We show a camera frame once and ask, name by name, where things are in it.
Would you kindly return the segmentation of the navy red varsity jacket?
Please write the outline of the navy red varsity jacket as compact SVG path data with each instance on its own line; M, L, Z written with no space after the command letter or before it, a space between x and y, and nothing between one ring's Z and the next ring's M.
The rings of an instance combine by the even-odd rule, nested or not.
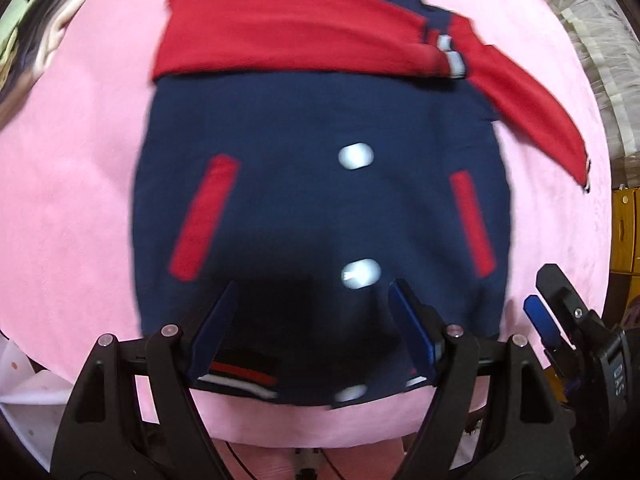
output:
M589 186L544 86L422 0L169 0L134 178L142 332L224 288L196 388L348 405L429 385L402 278L449 324L499 333L511 190L504 122Z

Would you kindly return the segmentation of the stack of folded clothes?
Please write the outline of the stack of folded clothes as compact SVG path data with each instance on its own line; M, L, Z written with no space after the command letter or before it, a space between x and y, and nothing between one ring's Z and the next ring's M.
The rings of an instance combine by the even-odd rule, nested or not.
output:
M87 0L10 0L1 15L1 125L24 106Z

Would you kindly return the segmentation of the yellow wooden cabinet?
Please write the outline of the yellow wooden cabinet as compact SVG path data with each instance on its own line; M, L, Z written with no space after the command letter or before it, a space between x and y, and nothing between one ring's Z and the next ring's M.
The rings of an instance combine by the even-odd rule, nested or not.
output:
M619 188L612 193L611 271L639 274L639 189Z

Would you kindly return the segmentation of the white patterned sheet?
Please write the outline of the white patterned sheet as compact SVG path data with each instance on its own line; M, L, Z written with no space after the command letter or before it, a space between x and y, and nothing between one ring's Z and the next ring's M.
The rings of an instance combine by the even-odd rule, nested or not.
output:
M50 372L36 372L18 345L1 336L1 415L45 471L73 385Z

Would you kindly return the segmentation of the pink bed blanket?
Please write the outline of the pink bed blanket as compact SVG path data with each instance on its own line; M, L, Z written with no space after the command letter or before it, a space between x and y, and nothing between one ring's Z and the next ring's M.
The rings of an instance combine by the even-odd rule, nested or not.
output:
M88 0L52 65L1 135L1 328L74 379L96 338L144 335L134 281L134 178L169 0ZM494 125L511 190L512 234L497 337L530 334L523 301L558 264L590 308L608 284L611 179L597 103L567 34L542 0L422 0L467 18L564 107L590 160L589 186L504 122ZM277 404L198 390L217 439L270 448L344 448L413 432L426 385L370 402Z

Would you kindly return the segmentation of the white lace curtain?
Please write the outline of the white lace curtain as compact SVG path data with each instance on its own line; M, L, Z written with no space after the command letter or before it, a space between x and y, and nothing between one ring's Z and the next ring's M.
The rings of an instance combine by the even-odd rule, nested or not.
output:
M597 99L612 185L639 185L639 37L616 0L544 0L572 40Z

